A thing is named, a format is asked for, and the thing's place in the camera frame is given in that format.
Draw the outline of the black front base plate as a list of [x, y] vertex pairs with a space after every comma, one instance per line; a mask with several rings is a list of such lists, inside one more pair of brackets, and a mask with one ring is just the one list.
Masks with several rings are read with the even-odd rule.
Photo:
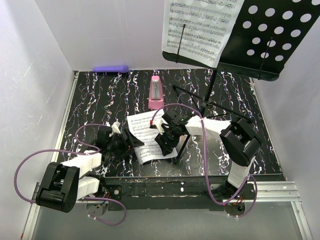
[[224, 210], [211, 200], [204, 176], [106, 177], [105, 184], [120, 187], [127, 210]]

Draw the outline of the pink metronome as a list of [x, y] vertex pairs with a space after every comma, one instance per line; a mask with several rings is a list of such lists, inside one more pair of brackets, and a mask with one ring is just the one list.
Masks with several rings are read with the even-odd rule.
[[157, 110], [164, 106], [164, 91], [161, 79], [158, 75], [151, 77], [148, 108], [150, 110]]

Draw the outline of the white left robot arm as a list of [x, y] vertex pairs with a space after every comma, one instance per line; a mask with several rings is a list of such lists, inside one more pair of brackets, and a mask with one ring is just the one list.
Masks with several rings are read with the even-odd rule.
[[97, 132], [92, 147], [71, 160], [51, 162], [44, 173], [35, 203], [39, 206], [68, 213], [77, 200], [87, 196], [101, 200], [108, 196], [102, 178], [90, 173], [99, 167], [105, 157], [124, 157], [145, 144], [128, 128], [119, 130], [117, 125]]

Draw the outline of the white sheet music page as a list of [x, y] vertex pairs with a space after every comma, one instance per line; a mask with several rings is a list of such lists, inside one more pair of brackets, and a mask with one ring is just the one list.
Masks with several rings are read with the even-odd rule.
[[135, 155], [139, 164], [143, 165], [153, 160], [164, 160], [175, 158], [178, 156], [177, 150], [174, 148], [172, 153], [163, 156], [162, 150], [155, 141], [158, 135], [158, 129], [150, 128], [150, 120], [156, 110], [139, 113], [127, 116], [129, 131], [141, 142], [144, 143], [141, 147], [135, 147]]
[[243, 4], [242, 0], [166, 0], [162, 51], [216, 68]]

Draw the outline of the purple cylindrical case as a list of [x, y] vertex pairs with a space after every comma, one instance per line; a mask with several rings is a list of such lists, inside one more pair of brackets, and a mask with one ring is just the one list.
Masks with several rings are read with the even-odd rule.
[[116, 66], [100, 66], [92, 69], [95, 73], [128, 73], [129, 67], [127, 65]]

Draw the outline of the aluminium left side rail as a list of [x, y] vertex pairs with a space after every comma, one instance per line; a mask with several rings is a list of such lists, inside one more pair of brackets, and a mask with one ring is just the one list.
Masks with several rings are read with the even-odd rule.
[[61, 122], [60, 129], [59, 129], [59, 132], [58, 132], [58, 135], [57, 135], [57, 140], [56, 140], [56, 143], [55, 143], [55, 146], [54, 146], [54, 148], [56, 150], [60, 149], [60, 146], [61, 146], [61, 143], [62, 143], [62, 140], [63, 140], [65, 127], [66, 127], [66, 124], [67, 124], [67, 121], [68, 121], [70, 107], [71, 107], [71, 104], [72, 104], [72, 101], [73, 101], [73, 97], [74, 97], [74, 94], [75, 94], [75, 90], [76, 90], [76, 86], [77, 86], [77, 82], [78, 82], [78, 78], [79, 78], [79, 73], [80, 72], [79, 71], [74, 71], [73, 73], [74, 73], [74, 75], [73, 75], [71, 89], [70, 89], [70, 92], [69, 92], [69, 95], [68, 95], [68, 99], [67, 99], [67, 102], [66, 102], [66, 106], [65, 106], [65, 109], [64, 109], [62, 122]]

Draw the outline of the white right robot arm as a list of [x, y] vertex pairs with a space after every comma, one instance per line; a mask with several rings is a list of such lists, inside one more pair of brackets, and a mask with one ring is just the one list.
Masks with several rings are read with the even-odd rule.
[[242, 183], [262, 147], [262, 141], [245, 119], [213, 120], [179, 114], [175, 109], [170, 109], [159, 120], [151, 122], [150, 127], [158, 130], [154, 140], [163, 156], [171, 154], [184, 135], [202, 136], [205, 132], [207, 138], [222, 142], [232, 160], [226, 183], [227, 195], [232, 199], [243, 195], [245, 188]]

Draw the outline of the black folding music stand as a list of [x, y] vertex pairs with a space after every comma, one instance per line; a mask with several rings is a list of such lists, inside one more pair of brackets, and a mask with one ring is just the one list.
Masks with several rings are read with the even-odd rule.
[[167, 61], [275, 81], [320, 16], [317, 0], [243, 0], [217, 67], [162, 51]]

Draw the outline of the aluminium front rail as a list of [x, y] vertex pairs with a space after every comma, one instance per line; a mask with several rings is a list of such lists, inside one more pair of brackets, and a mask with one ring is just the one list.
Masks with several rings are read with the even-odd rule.
[[258, 181], [257, 202], [300, 202], [294, 181]]

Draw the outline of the aluminium rail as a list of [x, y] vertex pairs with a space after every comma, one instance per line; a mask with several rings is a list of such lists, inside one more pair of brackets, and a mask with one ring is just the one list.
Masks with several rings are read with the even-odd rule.
[[294, 181], [258, 181], [257, 202], [300, 202]]
[[79, 73], [80, 72], [79, 71], [74, 71], [73, 73], [74, 73], [74, 75], [73, 75], [71, 89], [70, 89], [70, 92], [69, 92], [69, 95], [68, 95], [68, 99], [67, 99], [67, 102], [66, 102], [66, 106], [65, 106], [65, 109], [64, 109], [62, 122], [61, 122], [60, 129], [59, 129], [59, 132], [58, 132], [58, 135], [57, 135], [57, 140], [56, 140], [56, 143], [55, 143], [55, 146], [54, 146], [54, 148], [56, 150], [60, 149], [60, 146], [61, 146], [61, 143], [62, 143], [62, 140], [63, 140], [65, 127], [66, 127], [66, 124], [67, 124], [67, 121], [68, 121], [70, 107], [71, 107], [71, 104], [72, 104], [72, 101], [73, 101], [73, 97], [74, 97], [74, 94], [75, 94], [75, 90], [76, 90], [76, 86], [77, 86], [77, 82], [78, 82], [78, 78], [79, 78]]

